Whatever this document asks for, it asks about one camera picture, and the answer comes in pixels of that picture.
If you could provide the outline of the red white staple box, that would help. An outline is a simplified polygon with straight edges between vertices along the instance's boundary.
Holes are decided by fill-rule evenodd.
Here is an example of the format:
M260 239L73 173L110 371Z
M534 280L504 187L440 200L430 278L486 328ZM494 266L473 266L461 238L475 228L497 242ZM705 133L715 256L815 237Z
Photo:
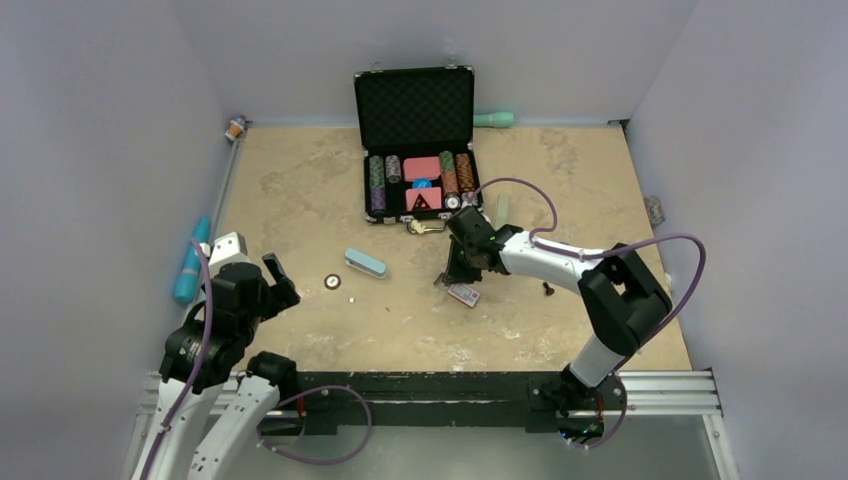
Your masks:
M468 308L474 308L481 299L481 294L467 284L449 284L444 273L437 276L434 286Z

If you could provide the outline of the light blue stapler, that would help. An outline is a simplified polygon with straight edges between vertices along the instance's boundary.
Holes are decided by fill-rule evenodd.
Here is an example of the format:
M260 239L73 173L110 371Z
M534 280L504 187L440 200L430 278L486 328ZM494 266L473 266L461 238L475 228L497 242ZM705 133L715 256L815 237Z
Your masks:
M349 267L375 278L384 279L388 274L388 267L384 262L357 249L348 248L344 259Z

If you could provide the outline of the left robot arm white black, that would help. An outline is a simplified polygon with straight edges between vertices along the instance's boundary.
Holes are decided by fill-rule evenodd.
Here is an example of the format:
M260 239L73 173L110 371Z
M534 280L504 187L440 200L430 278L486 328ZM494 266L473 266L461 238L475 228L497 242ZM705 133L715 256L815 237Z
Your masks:
M337 465L368 444L375 418L357 390L334 384L303 390L294 361L271 352L251 359L233 399L214 425L207 424L233 367L244 357L260 323L299 304L293 281L275 254L256 264L237 232L212 243L192 240L204 297L165 342L153 422L132 473L135 479L222 479L249 444L307 465ZM295 405L293 422L308 425L305 399L337 390L364 410L365 433L348 453L309 458L270 443L262 432L266 414Z

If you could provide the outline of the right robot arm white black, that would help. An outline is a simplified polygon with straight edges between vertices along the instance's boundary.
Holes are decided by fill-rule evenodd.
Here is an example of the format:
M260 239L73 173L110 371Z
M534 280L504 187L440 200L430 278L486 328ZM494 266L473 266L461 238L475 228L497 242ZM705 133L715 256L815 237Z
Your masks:
M517 226L495 229L473 207L461 209L446 226L451 243L444 284L471 284L494 272L541 280L582 299L593 333L561 374L561 392L573 406L596 399L601 383L671 313L671 300L657 278L624 244L617 253L582 251L534 238Z

